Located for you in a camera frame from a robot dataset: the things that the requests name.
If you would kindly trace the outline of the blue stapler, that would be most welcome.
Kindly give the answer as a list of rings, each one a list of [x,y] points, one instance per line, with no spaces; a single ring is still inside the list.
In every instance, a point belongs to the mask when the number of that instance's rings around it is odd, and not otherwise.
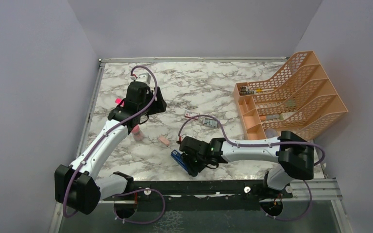
[[[183,156],[184,154],[181,154],[179,151],[177,150],[173,150],[171,153],[170,153],[170,156],[171,158],[183,169],[186,171],[186,173],[191,176],[191,177],[196,177],[198,175],[198,173],[191,169],[187,164],[186,162],[183,160]]]

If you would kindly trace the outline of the staple box tray with staples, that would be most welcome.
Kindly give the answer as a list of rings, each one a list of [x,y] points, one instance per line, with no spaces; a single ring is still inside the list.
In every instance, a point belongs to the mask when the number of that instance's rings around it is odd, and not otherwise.
[[[219,124],[216,120],[208,117],[204,117],[202,120],[203,126],[210,128],[218,128]]]

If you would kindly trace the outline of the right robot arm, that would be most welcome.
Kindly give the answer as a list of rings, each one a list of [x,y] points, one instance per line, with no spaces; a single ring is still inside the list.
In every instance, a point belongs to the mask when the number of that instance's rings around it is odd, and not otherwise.
[[[261,184],[261,192],[274,197],[293,180],[314,178],[314,146],[290,131],[261,140],[229,140],[213,138],[210,142],[190,136],[179,141],[179,156],[173,159],[189,174],[196,177],[205,168],[236,161],[267,161],[277,167],[268,171]]]

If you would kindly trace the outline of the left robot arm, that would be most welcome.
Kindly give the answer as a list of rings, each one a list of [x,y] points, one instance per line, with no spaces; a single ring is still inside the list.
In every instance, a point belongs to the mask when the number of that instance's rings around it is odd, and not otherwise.
[[[159,87],[151,90],[146,83],[131,82],[126,97],[109,113],[90,146],[68,166],[60,165],[55,170],[55,200],[88,215],[107,197],[118,195],[124,200],[131,197],[133,177],[114,172],[99,179],[98,174],[118,144],[142,124],[142,116],[163,113],[166,107]]]

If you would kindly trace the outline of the pink flat plastic bar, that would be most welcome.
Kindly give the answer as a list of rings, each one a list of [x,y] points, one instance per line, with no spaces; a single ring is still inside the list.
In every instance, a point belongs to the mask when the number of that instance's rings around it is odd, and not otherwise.
[[[124,106],[124,100],[122,100],[122,99],[117,98],[117,99],[115,100],[115,103],[116,103],[117,105],[119,105],[119,106]]]

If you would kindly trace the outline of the pink capped small bottle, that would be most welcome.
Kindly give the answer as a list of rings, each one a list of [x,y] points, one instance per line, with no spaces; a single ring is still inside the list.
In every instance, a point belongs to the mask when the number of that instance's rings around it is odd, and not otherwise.
[[[132,129],[131,134],[135,141],[142,141],[144,138],[143,132],[138,125]]]

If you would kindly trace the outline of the pink eraser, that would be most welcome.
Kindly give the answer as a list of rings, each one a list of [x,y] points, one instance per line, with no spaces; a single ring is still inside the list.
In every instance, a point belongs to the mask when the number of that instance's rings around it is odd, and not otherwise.
[[[170,146],[170,141],[164,137],[164,136],[159,136],[158,140],[163,144],[165,145],[166,147],[169,147]]]

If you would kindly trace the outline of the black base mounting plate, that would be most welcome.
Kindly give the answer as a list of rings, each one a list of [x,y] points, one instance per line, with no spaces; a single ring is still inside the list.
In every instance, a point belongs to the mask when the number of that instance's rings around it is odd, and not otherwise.
[[[140,192],[125,197],[112,195],[102,201],[139,212],[259,211],[260,202],[293,197],[286,190],[268,191],[262,180],[134,181],[130,190]]]

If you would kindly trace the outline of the black piano keyboard ruler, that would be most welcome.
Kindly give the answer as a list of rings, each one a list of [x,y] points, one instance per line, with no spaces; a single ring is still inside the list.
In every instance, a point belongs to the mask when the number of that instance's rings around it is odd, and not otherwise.
[[[253,94],[255,94],[255,91],[251,90],[249,86],[241,86],[239,88],[239,94],[241,96],[253,95]]]

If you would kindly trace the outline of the yellow pen in organizer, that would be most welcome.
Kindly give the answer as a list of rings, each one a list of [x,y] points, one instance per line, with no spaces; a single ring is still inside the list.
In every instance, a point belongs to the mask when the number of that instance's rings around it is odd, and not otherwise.
[[[264,92],[266,92],[266,90],[264,90],[264,89],[257,89],[254,92],[255,93],[264,93]]]

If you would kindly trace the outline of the peach plastic desk organizer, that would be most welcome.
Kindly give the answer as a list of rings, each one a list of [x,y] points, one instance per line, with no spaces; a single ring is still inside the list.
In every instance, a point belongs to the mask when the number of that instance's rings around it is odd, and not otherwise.
[[[239,88],[264,89],[241,96]],[[271,78],[235,85],[234,100],[245,139],[265,139],[266,130],[292,131],[313,140],[348,113],[346,105],[313,51],[293,54]],[[281,114],[282,120],[260,116]]]

